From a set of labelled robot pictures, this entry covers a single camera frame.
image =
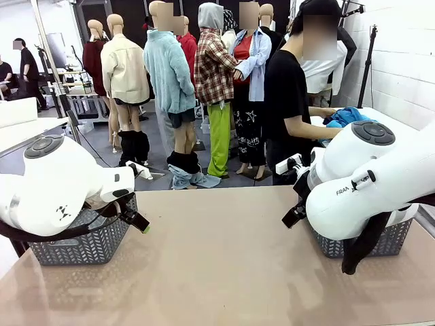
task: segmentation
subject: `red top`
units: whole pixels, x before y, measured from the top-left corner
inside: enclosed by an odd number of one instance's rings
[[[190,79],[192,80],[192,84],[195,86],[195,81],[193,78],[194,65],[195,65],[195,53],[196,53],[196,39],[195,36],[190,34],[189,32],[184,36],[177,36],[177,41],[181,43],[181,48],[186,55],[186,59],[189,64],[190,69]]]
[[[249,49],[251,48],[251,41],[252,41],[252,35],[246,36],[242,39],[242,42],[240,42],[240,44],[236,46],[236,48],[234,49],[234,57],[237,60],[246,60],[251,56],[249,53]],[[250,81],[251,78],[248,77],[243,81],[241,79],[234,80],[234,83],[237,85],[245,85],[245,84],[249,84]]]
[[[107,96],[103,86],[103,68],[101,67],[101,50],[104,43],[101,40],[88,42],[84,46],[83,66],[94,82],[94,90],[99,96]]]

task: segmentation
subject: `gray hoodie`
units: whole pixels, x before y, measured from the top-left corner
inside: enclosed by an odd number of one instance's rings
[[[213,2],[200,5],[198,26],[206,29],[224,29],[224,7]]]

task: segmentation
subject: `black pants with white print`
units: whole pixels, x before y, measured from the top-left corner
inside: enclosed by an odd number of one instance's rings
[[[239,158],[252,166],[266,165],[262,114],[264,102],[249,101],[249,84],[234,85],[232,112],[239,140]]]

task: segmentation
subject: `plaid shirt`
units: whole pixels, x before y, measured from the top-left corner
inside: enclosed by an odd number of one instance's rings
[[[201,28],[195,54],[196,96],[204,105],[234,98],[233,70],[237,60],[228,54],[218,29]]]

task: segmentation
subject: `white brick wall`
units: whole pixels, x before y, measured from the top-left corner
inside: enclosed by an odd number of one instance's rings
[[[356,106],[370,44],[373,51],[373,104],[368,75],[363,106],[422,129],[435,118],[435,0],[359,0],[366,13],[346,19],[358,51],[345,71],[337,106]]]

